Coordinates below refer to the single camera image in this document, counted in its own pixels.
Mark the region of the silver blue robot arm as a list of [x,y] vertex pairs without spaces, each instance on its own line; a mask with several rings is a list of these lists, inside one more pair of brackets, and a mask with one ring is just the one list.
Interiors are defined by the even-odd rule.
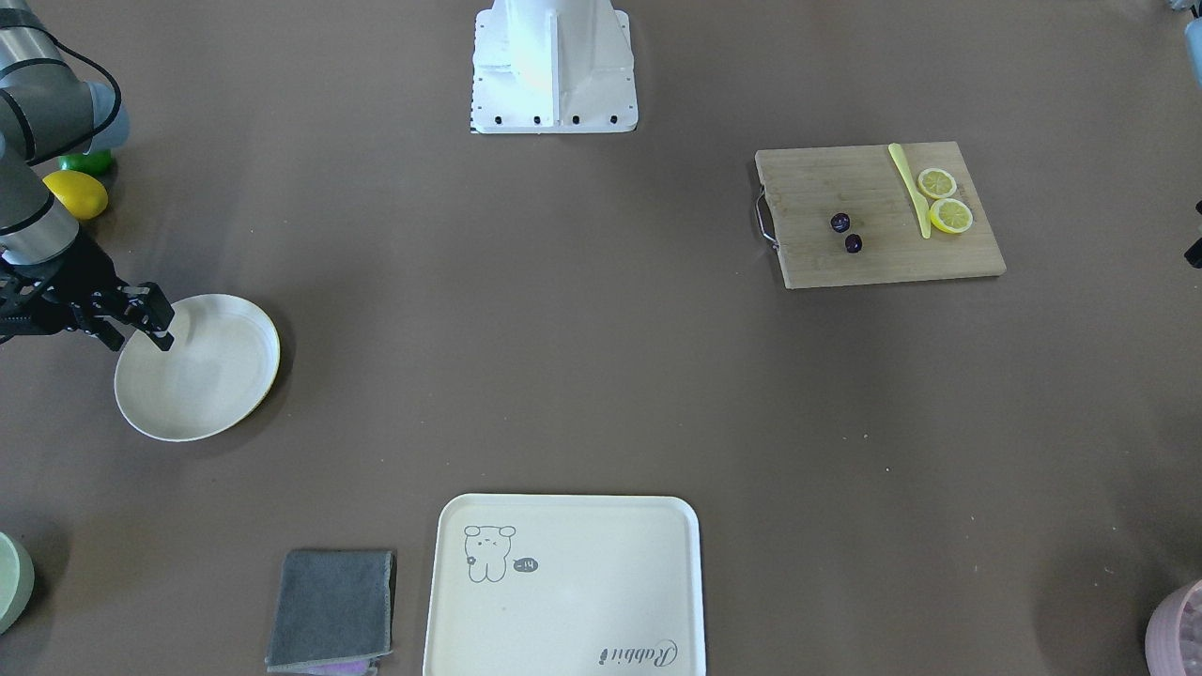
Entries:
[[36,167],[72,153],[124,146],[129,117],[115,77],[81,81],[76,52],[25,1],[1,5],[2,338],[82,332],[118,351],[117,326],[159,350],[175,342],[175,312],[151,281],[131,285],[38,178]]

